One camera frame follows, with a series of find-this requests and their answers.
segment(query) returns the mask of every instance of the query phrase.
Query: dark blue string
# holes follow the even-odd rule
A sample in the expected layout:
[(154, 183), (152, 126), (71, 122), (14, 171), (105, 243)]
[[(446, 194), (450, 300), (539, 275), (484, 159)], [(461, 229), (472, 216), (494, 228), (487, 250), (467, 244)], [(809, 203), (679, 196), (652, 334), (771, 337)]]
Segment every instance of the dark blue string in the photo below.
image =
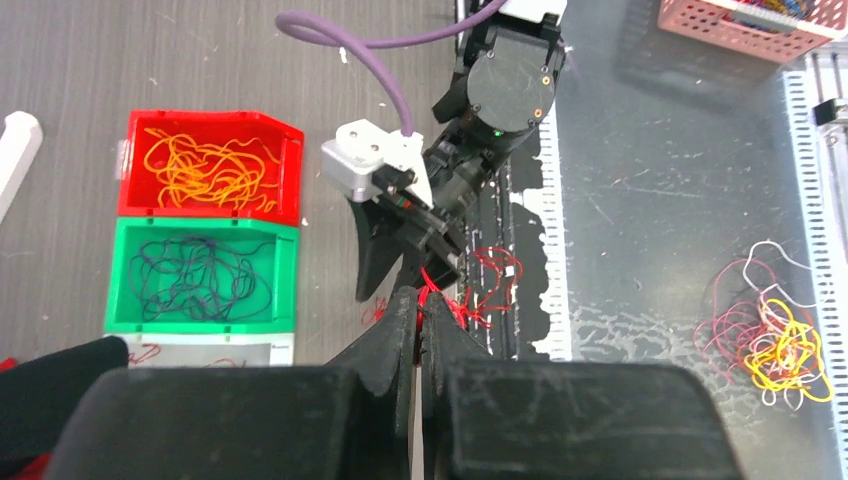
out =
[[(141, 302), (144, 322), (164, 314), (181, 313), (197, 322), (232, 323), (253, 317), (271, 306), (271, 286), (253, 268), (250, 252), (200, 235), (183, 235), (144, 243), (130, 259), (130, 289)], [(136, 272), (141, 285), (136, 285)], [(166, 276), (170, 285), (153, 285)], [(267, 301), (255, 311), (232, 317), (233, 309), (254, 295)]]

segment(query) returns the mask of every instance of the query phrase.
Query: red plastic bin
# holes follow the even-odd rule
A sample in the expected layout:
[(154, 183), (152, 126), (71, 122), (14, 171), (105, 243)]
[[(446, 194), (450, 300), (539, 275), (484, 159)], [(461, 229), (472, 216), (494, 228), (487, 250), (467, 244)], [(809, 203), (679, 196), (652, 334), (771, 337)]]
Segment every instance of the red plastic bin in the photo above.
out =
[[(223, 207), (194, 199), (185, 200), (181, 206), (174, 204), (166, 193), (162, 195), (164, 206), (160, 206), (160, 192), (165, 187), (144, 166), (144, 157), (158, 139), (146, 133), (155, 128), (169, 135), (187, 134), (198, 144), (224, 145), (231, 140), (248, 142), (247, 146), (234, 145), (234, 150), (253, 154), (263, 160), (265, 174), (260, 183), (278, 185), (277, 188), (260, 187), (258, 193), (265, 194), (264, 200), (256, 198), (244, 208), (229, 204)], [(264, 146), (280, 159), (271, 161)], [(164, 165), (170, 153), (167, 147), (154, 151), (149, 163), (153, 167)], [(303, 158), (303, 132), (259, 112), (192, 112), (176, 110), (134, 110), (130, 113), (127, 145), (121, 168), (121, 193), (118, 200), (118, 215), (130, 217), (216, 217), (254, 218), (282, 225), (297, 227), (300, 224), (300, 174)], [(245, 160), (250, 167), (255, 160)], [(261, 211), (265, 201), (276, 201), (268, 212)]]

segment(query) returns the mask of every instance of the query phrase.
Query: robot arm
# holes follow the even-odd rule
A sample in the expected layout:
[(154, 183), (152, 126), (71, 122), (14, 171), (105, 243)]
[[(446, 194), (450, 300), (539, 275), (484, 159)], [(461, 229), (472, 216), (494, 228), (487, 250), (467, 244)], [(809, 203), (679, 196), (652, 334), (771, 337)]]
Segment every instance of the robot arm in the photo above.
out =
[(565, 3), (513, 0), (465, 36), (451, 86), (433, 107), (445, 130), (423, 154), (420, 136), (367, 120), (342, 126), (323, 145), (325, 177), (347, 195), (357, 220), (358, 300), (401, 255), (395, 290), (423, 286), (422, 268), (440, 288), (459, 278), (466, 210), (554, 102)]

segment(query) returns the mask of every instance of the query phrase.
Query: yellow string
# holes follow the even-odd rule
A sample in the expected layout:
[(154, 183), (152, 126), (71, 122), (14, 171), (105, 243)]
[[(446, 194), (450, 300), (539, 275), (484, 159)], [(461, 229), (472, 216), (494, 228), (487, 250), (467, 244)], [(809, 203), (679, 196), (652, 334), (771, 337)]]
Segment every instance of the yellow string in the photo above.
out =
[[(198, 145), (190, 135), (181, 133), (168, 135), (157, 128), (145, 128), (144, 132), (159, 139), (144, 156), (144, 167), (156, 175), (165, 185), (157, 198), (164, 207), (167, 195), (176, 207), (187, 200), (214, 203), (219, 207), (232, 204), (233, 208), (245, 208), (257, 202), (256, 209), (270, 212), (276, 205), (260, 189), (277, 188), (278, 183), (261, 183), (265, 177), (265, 163), (256, 155), (234, 151), (231, 146), (247, 147), (259, 142), (268, 158), (276, 164), (281, 161), (257, 137), (247, 142), (233, 139), (224, 145), (205, 143)], [(153, 152), (168, 148), (168, 160), (161, 168), (151, 165)]]
[[(833, 385), (824, 371), (822, 341), (818, 332), (811, 325), (797, 321), (792, 309), (785, 302), (771, 298), (765, 302), (765, 307), (769, 305), (776, 305), (783, 310), (786, 314), (784, 317), (786, 323), (782, 330), (772, 328), (772, 330), (779, 330), (773, 332), (776, 336), (776, 342), (773, 345), (760, 350), (756, 348), (755, 342), (752, 346), (756, 350), (743, 359), (745, 366), (751, 372), (754, 385), (774, 393), (799, 390), (805, 397), (819, 403), (831, 401)], [(828, 392), (825, 397), (817, 397), (810, 393), (810, 387), (804, 381), (802, 372), (809, 369), (806, 364), (811, 359), (816, 363), (810, 373), (815, 376), (815, 371), (820, 370), (821, 380)]]

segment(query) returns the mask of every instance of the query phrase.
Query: white plastic object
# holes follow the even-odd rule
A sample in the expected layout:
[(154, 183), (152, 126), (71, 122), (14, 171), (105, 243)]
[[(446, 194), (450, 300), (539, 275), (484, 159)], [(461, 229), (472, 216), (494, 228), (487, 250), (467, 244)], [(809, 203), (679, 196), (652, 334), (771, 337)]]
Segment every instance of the white plastic object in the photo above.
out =
[(0, 137), (0, 222), (15, 199), (43, 138), (41, 125), (32, 115), (18, 111), (6, 117), (6, 129)]
[(432, 208), (433, 192), (421, 156), (423, 145), (420, 133), (404, 137), (398, 131), (387, 133), (367, 119), (357, 120), (339, 127), (336, 138), (321, 146), (323, 171), (345, 195), (364, 202), (380, 193), (371, 183), (371, 174), (377, 169), (389, 165), (412, 170), (415, 182), (406, 191)]
[(293, 333), (117, 336), (127, 342), (130, 366), (282, 367), (294, 362)]
[(557, 25), (562, 22), (568, 0), (509, 0), (498, 11), (503, 15), (520, 18), (533, 23), (542, 23), (546, 14), (559, 17)]

